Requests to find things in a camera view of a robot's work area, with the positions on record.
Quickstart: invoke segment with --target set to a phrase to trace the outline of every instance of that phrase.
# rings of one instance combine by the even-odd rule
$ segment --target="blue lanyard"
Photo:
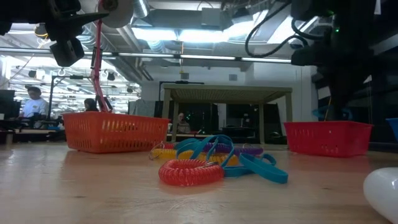
[[[193,138],[186,139],[175,146],[175,149],[177,150],[176,156],[178,158],[178,155],[182,152],[193,150],[193,154],[190,159],[196,159],[209,142],[213,142],[214,144],[206,155],[207,161],[214,152],[217,144],[227,144],[231,146],[231,151],[227,158],[220,165],[224,169],[225,177],[240,177],[246,174],[258,174],[261,177],[276,183],[287,183],[287,179],[289,177],[288,173],[275,167],[276,160],[270,154],[264,154],[261,159],[258,159],[250,154],[241,153],[239,155],[239,162],[242,166],[226,166],[229,159],[234,154],[234,146],[231,138],[223,134],[210,136],[202,141]]]

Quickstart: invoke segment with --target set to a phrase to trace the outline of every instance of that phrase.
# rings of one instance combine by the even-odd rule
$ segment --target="wall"
[[[245,85],[291,87],[293,104],[293,121],[316,121],[312,110],[318,106],[315,85],[311,75],[314,67],[298,67],[276,63],[254,63],[247,71]],[[285,134],[283,122],[286,121],[285,98],[282,97],[270,103],[277,103],[282,131]]]
[[[157,82],[144,83],[142,85],[143,100],[157,100],[159,80],[176,81],[180,80],[179,68],[159,68],[148,67],[149,73]],[[315,85],[312,84],[311,75],[315,73],[314,67],[297,67],[287,64],[276,63],[253,63],[249,69],[243,73],[238,68],[207,68],[187,67],[184,72],[190,73],[190,82],[204,82],[208,85],[249,85],[249,86],[274,86],[291,87],[293,103],[293,121],[316,121],[312,115],[312,110],[318,106]],[[228,81],[229,74],[237,74],[238,81]],[[285,134],[283,122],[286,121],[285,98],[275,100]],[[219,107],[219,126],[224,124],[225,105]]]
[[[143,100],[158,100],[159,81],[179,81],[180,68],[169,67],[161,68],[159,66],[148,66],[147,71],[154,78],[153,82],[142,84],[141,98]],[[189,82],[204,82],[207,85],[244,85],[245,73],[240,68],[221,68],[212,67],[184,67],[184,72],[189,73]],[[237,74],[237,81],[229,81],[229,74]],[[160,98],[163,100],[163,89],[160,90]]]

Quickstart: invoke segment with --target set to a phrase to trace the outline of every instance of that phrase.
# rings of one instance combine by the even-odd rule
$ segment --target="plastic basket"
[[[394,136],[398,141],[398,118],[387,118],[386,121],[390,124],[392,131],[394,132]]]
[[[91,153],[149,151],[164,140],[168,119],[84,112],[63,115],[68,147]]]
[[[293,152],[331,157],[364,155],[372,125],[353,121],[285,123],[287,142]]]

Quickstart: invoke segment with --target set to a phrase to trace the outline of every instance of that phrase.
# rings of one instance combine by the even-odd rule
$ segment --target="person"
[[[30,100],[26,102],[19,117],[30,118],[35,115],[35,113],[46,116],[49,110],[49,103],[41,97],[42,92],[40,89],[37,87],[29,87],[27,93],[29,94]]]
[[[183,113],[180,113],[178,115],[177,133],[182,133],[182,134],[191,133],[191,127],[185,120],[185,115]]]
[[[86,111],[98,111],[95,100],[91,98],[85,99],[85,108]]]

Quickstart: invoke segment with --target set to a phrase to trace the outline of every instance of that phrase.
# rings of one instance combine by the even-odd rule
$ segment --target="computer monitor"
[[[16,118],[21,108],[20,101],[14,101],[15,90],[0,90],[0,113],[4,119]]]
[[[14,101],[15,90],[0,90],[0,101]]]

